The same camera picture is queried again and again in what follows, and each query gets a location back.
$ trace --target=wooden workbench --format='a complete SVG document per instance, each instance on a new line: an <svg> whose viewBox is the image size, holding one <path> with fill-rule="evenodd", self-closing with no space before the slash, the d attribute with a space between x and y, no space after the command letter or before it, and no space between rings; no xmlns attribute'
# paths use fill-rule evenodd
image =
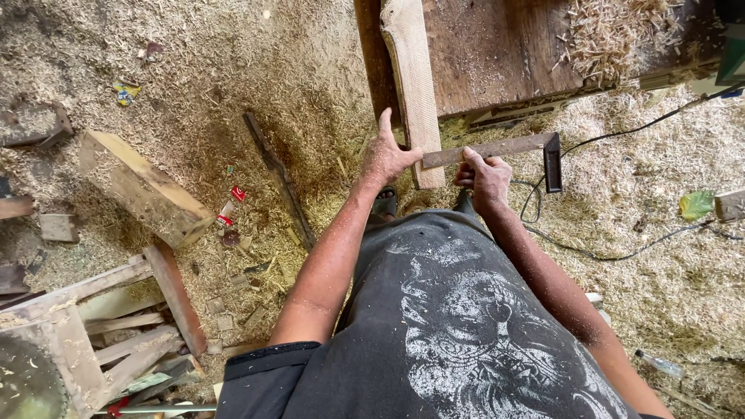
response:
<svg viewBox="0 0 745 419"><path fill-rule="evenodd" d="M585 81L567 61L554 68L568 44L558 38L569 32L566 0L422 0L422 5L440 119L465 116L472 125L489 125L615 87ZM399 99L380 9L381 0L355 0L375 117L390 106L397 125ZM649 51L644 71L635 75L642 88L675 84L689 70L703 77L717 68L721 29L712 24L713 2L687 0L675 14L683 49L697 41L699 51L692 56L672 48L667 54Z"/></svg>

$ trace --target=saw blade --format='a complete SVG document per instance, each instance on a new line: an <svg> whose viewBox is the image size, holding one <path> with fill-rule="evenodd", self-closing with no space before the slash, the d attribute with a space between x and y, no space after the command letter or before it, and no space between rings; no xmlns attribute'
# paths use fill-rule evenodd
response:
<svg viewBox="0 0 745 419"><path fill-rule="evenodd" d="M44 350L0 334L0 418L60 419L68 395L57 366Z"/></svg>

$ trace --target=metal rod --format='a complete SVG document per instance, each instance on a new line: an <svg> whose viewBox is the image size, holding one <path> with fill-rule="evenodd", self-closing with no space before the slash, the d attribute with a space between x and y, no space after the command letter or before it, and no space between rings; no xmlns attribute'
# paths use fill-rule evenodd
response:
<svg viewBox="0 0 745 419"><path fill-rule="evenodd" d="M218 410L216 404L169 404L155 406L125 406L119 408L119 413L160 413L160 412L214 412ZM96 412L105 415L106 409Z"/></svg>

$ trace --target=foot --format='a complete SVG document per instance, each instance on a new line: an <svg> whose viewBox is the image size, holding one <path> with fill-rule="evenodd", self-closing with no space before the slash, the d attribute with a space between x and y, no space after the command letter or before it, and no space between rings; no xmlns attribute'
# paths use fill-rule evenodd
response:
<svg viewBox="0 0 745 419"><path fill-rule="evenodd" d="M370 213L380 215L385 221L393 221L396 219L398 200L396 190L392 186L386 186L375 197L375 202L372 204L373 209Z"/></svg>

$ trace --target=black t-shirt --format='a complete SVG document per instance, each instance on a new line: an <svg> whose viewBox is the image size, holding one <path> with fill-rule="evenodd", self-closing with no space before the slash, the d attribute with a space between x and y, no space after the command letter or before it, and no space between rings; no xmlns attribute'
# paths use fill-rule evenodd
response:
<svg viewBox="0 0 745 419"><path fill-rule="evenodd" d="M639 418L483 226L441 209L367 228L331 340L224 380L218 419Z"/></svg>

